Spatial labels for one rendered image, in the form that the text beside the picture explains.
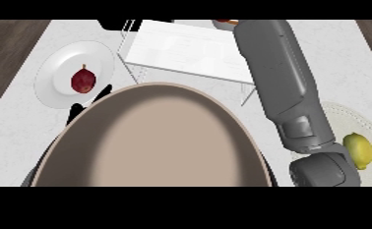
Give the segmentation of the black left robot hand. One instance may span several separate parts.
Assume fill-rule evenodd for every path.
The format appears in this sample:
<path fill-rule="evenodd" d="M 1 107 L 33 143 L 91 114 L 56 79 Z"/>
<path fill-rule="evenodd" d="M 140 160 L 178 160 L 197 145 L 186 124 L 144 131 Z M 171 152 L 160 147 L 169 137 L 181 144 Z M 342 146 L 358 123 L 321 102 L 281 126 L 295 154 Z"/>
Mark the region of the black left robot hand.
<path fill-rule="evenodd" d="M 106 96 L 109 93 L 112 92 L 112 86 L 106 85 L 106 87 L 101 89 L 101 91 L 98 92 L 94 101 L 97 101 L 103 96 Z M 73 103 L 70 105 L 69 108 L 69 115 L 67 115 L 67 119 L 66 122 L 70 122 L 72 119 L 78 116 L 78 114 L 81 113 L 81 111 L 85 109 L 85 107 L 79 104 L 79 103 Z"/>

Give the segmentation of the pale round placemat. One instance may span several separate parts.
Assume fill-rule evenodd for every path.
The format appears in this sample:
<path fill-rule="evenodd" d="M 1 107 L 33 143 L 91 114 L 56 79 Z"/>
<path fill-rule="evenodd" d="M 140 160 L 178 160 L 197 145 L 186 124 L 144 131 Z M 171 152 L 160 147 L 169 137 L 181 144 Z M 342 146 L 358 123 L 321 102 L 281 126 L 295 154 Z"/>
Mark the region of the pale round placemat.
<path fill-rule="evenodd" d="M 342 143 L 342 138 L 355 133 L 372 143 L 372 121 L 352 109 L 335 102 L 321 102 L 324 116 L 333 132 L 335 141 Z"/>

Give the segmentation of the dark red fruit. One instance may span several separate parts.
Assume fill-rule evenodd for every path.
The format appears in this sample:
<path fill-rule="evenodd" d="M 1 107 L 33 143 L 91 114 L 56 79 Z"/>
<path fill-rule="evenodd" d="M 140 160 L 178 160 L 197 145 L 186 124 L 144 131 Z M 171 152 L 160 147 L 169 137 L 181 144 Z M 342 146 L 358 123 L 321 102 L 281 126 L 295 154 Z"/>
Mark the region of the dark red fruit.
<path fill-rule="evenodd" d="M 95 75 L 87 70 L 85 65 L 81 65 L 81 69 L 70 77 L 70 88 L 78 93 L 87 93 L 95 85 Z"/>

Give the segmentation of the white round plate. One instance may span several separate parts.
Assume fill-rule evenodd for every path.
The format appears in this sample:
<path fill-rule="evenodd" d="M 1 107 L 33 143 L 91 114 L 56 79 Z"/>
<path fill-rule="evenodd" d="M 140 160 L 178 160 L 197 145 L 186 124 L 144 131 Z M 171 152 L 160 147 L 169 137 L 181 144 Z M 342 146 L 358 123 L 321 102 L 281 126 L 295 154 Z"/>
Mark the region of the white round plate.
<path fill-rule="evenodd" d="M 85 68 L 95 77 L 87 93 L 72 89 L 70 78 Z M 35 95 L 44 106 L 67 109 L 73 103 L 88 102 L 110 82 L 115 70 L 115 55 L 97 41 L 76 41 L 64 45 L 47 57 L 35 77 Z"/>

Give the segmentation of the large beige bowl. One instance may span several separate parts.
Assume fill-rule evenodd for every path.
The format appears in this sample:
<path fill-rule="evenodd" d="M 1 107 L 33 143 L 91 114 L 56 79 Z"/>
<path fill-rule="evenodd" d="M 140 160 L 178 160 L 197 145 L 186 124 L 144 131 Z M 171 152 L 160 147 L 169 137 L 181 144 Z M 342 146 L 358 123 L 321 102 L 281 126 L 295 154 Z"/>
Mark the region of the large beige bowl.
<path fill-rule="evenodd" d="M 81 111 L 22 185 L 249 186 L 271 179 L 236 117 L 196 89 L 128 86 Z"/>

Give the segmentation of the small white bowl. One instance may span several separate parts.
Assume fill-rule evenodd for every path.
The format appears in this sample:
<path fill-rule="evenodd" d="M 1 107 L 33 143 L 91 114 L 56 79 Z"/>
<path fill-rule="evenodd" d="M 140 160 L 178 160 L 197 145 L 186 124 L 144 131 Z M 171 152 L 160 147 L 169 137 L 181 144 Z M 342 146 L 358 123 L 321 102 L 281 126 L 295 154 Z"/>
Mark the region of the small white bowl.
<path fill-rule="evenodd" d="M 234 20 L 212 20 L 214 27 L 219 30 L 233 31 L 237 21 Z"/>

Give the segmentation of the yellow lemon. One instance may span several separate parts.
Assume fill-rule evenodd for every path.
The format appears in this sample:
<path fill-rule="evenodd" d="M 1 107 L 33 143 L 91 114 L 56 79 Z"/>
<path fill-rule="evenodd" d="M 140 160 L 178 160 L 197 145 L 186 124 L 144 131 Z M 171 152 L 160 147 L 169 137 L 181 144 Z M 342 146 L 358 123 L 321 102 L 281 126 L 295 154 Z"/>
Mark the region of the yellow lemon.
<path fill-rule="evenodd" d="M 346 148 L 355 168 L 364 170 L 372 162 L 372 143 L 361 135 L 352 133 L 342 138 L 342 145 Z"/>

